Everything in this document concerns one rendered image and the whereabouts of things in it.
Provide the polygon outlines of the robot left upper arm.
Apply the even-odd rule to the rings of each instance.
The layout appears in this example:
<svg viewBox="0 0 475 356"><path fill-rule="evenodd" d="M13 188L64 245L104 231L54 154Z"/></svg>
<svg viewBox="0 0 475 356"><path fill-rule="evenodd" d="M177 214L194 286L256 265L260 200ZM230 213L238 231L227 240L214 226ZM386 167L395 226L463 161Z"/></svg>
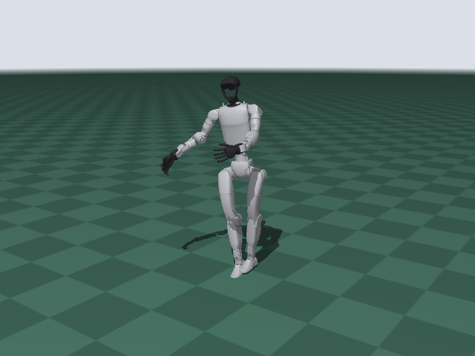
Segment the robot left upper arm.
<svg viewBox="0 0 475 356"><path fill-rule="evenodd" d="M260 127L261 127L261 117L262 117L262 110L255 104L253 105L248 105L248 112L249 112L249 115L251 116L250 117L250 128L251 128L251 131L248 131L246 133L246 137L248 135L252 135L254 130L258 131L259 133L259 130L260 130Z"/></svg>

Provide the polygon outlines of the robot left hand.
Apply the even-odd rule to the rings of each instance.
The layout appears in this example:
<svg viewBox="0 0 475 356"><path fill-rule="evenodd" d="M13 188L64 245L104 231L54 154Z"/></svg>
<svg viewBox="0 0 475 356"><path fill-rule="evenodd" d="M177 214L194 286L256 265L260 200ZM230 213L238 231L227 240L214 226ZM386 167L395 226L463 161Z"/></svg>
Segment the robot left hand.
<svg viewBox="0 0 475 356"><path fill-rule="evenodd" d="M228 159L231 159L232 157L235 156L235 154L242 154L244 152L240 152L240 147L239 145L243 145L243 143L239 143L239 144L236 144L236 145L228 145L228 144L225 144L225 143L219 143L219 145L223 145L223 146L226 146L225 148L221 148L221 149L216 149L216 150L213 150L213 151L224 151L224 152L220 152L220 153L217 153L217 154L213 154L214 156L217 156L217 155L221 155L221 154L225 154L225 155L222 155L222 156L219 156L219 157L215 157L215 159L221 159L221 158L224 158L227 156L227 158L225 159L222 159L222 160L218 160L217 162L223 162L223 161L226 161Z"/></svg>

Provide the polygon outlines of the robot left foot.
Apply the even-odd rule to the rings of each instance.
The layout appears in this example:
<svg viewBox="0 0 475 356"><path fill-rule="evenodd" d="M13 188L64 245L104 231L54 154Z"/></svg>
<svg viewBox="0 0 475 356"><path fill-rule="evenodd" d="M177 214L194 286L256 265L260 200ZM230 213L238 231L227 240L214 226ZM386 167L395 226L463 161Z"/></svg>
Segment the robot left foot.
<svg viewBox="0 0 475 356"><path fill-rule="evenodd" d="M240 272L246 273L248 271L251 271L253 267L256 266L257 264L258 264L257 257L255 257L254 261L251 261L251 258L250 258L250 260L246 260L244 262L243 266L240 268Z"/></svg>

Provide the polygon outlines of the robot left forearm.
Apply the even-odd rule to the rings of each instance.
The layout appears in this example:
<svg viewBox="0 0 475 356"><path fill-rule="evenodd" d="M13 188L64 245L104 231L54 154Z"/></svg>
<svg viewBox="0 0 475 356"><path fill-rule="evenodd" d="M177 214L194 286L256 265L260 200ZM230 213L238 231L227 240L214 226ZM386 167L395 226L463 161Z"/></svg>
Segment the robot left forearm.
<svg viewBox="0 0 475 356"><path fill-rule="evenodd" d="M243 145L239 145L240 152L242 153L242 152L248 151L253 145L257 143L258 139L259 139L259 133L258 131L254 130L252 135L248 135L245 138L245 140L241 142L243 143Z"/></svg>

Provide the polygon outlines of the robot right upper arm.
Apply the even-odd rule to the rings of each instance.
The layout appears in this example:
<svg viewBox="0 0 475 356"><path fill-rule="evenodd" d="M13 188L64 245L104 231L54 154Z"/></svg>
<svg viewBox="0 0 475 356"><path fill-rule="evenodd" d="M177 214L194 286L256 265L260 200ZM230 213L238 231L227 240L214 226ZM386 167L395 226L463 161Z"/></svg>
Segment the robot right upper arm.
<svg viewBox="0 0 475 356"><path fill-rule="evenodd" d="M215 121L219 120L218 111L219 111L219 108L210 111L208 113L208 116L207 116L205 122L203 123L202 131L197 132L194 135L194 140L198 144L204 144L206 142L206 138L209 135L209 133L212 131L212 128L215 125Z"/></svg>

